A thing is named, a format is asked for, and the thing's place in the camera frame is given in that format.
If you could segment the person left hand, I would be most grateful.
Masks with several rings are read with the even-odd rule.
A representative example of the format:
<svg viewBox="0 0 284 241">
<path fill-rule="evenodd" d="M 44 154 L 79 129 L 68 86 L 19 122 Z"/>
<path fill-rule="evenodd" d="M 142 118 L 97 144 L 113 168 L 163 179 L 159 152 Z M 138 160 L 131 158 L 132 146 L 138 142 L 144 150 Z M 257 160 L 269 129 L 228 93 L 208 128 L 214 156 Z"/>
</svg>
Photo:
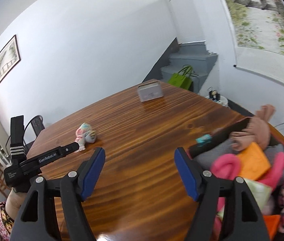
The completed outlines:
<svg viewBox="0 0 284 241">
<path fill-rule="evenodd" d="M 5 211 L 13 220 L 16 219 L 18 211 L 26 197 L 27 193 L 15 192 L 13 188 L 11 189 L 5 203 Z"/>
</svg>

